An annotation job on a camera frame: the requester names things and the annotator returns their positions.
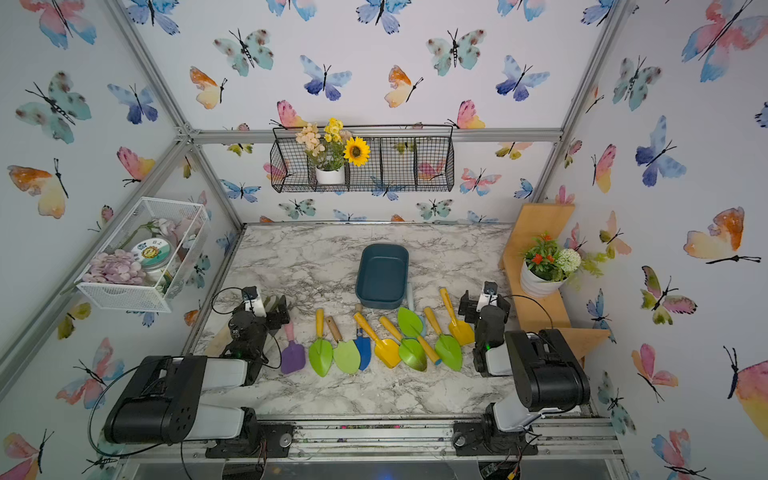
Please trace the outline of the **purple shovel pink handle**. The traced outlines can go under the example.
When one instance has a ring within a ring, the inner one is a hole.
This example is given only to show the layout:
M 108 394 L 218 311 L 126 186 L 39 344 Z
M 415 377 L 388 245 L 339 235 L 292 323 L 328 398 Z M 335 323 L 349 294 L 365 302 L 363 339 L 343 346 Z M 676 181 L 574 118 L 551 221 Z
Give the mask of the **purple shovel pink handle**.
M 284 332 L 288 345 L 281 352 L 281 372 L 284 375 L 289 375 L 294 372 L 302 370 L 306 365 L 306 351 L 305 348 L 296 341 L 294 333 L 294 324 L 289 322 L 284 325 Z

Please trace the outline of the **green leaf shovel yellow handle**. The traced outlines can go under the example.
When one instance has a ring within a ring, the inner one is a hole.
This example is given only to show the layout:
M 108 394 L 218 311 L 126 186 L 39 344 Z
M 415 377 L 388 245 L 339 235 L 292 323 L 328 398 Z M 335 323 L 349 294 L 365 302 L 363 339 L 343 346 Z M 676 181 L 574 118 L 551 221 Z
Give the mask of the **green leaf shovel yellow handle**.
M 313 371 L 320 377 L 325 377 L 333 363 L 333 347 L 324 337 L 325 314 L 322 308 L 315 312 L 316 339 L 309 348 L 309 361 Z

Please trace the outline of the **green shovel wooden handle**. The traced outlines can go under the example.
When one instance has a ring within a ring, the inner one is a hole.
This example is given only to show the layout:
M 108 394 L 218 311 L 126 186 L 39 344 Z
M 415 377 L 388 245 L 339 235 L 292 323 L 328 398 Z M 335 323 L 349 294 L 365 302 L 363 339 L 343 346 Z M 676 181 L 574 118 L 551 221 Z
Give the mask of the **green shovel wooden handle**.
M 361 364 L 361 355 L 353 341 L 345 341 L 332 316 L 327 316 L 325 322 L 336 341 L 336 348 L 333 352 L 334 362 L 337 367 L 345 374 L 354 375 L 358 372 Z

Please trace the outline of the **yellow scoop shovel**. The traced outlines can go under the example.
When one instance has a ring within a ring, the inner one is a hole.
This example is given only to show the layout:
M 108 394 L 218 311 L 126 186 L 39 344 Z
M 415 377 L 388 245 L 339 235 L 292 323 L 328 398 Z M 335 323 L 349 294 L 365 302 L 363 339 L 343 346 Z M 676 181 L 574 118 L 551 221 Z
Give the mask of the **yellow scoop shovel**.
M 354 314 L 354 319 L 359 327 L 374 341 L 375 356 L 389 369 L 395 368 L 400 362 L 398 344 L 391 339 L 382 340 L 360 313 Z

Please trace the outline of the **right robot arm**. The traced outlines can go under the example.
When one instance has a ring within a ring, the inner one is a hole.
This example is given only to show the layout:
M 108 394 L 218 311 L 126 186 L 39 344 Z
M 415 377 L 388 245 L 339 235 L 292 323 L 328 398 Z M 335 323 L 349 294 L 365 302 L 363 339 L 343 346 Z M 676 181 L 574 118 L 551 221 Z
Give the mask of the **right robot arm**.
M 494 282 L 477 299 L 460 298 L 458 314 L 473 326 L 475 370 L 483 377 L 510 377 L 515 391 L 486 408 L 489 436 L 525 432 L 546 415 L 563 414 L 589 403 L 589 379 L 562 332 L 529 332 L 509 325 L 511 303 Z

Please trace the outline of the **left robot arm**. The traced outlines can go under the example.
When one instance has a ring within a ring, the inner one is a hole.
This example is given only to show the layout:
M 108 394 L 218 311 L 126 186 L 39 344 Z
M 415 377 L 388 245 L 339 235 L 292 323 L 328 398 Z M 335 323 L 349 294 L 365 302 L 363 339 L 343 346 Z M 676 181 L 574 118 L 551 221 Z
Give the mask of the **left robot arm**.
M 253 413 L 206 404 L 203 393 L 253 385 L 268 360 L 267 339 L 290 323 L 285 296 L 263 300 L 255 287 L 229 313 L 231 340 L 219 357 L 148 356 L 112 407 L 102 429 L 114 444 L 181 444 L 247 437 Z

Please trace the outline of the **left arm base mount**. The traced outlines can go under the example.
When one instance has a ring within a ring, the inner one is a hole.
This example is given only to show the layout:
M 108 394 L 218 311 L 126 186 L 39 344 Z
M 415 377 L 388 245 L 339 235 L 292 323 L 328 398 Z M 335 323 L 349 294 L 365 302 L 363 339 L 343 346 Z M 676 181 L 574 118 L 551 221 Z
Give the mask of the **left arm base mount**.
M 256 420 L 246 422 L 238 437 L 216 440 L 208 448 L 208 459 L 266 458 L 283 459 L 293 444 L 295 426 L 289 423 L 270 423 Z

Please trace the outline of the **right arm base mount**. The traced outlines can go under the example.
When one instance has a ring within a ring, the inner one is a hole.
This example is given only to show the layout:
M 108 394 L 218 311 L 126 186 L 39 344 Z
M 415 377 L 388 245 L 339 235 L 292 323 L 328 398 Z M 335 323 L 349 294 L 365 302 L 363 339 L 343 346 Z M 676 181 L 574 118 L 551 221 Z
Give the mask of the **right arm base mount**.
M 451 444 L 460 457 L 538 454 L 535 439 L 527 431 L 502 432 L 485 421 L 455 422 Z

